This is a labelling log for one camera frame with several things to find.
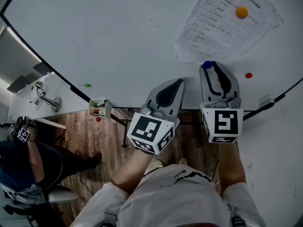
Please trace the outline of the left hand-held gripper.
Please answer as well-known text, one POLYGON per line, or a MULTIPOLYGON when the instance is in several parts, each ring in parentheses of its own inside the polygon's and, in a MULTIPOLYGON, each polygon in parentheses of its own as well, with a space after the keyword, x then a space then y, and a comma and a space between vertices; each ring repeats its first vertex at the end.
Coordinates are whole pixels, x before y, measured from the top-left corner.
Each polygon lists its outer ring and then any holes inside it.
POLYGON ((127 137, 145 154, 160 154, 175 137, 180 120, 185 82, 173 79, 154 88, 138 113, 134 113, 127 137))

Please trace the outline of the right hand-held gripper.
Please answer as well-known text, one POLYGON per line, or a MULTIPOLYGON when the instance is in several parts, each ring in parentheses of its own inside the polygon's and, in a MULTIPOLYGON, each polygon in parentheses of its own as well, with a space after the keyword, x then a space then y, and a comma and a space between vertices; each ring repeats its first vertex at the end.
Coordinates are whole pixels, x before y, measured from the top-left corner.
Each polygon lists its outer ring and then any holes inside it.
POLYGON ((215 61, 212 64, 223 93, 213 88, 209 69, 201 65, 199 73, 204 103, 200 109, 205 132, 210 143, 234 143, 241 136, 243 125, 241 99, 237 97, 240 95, 239 83, 223 64, 215 61))

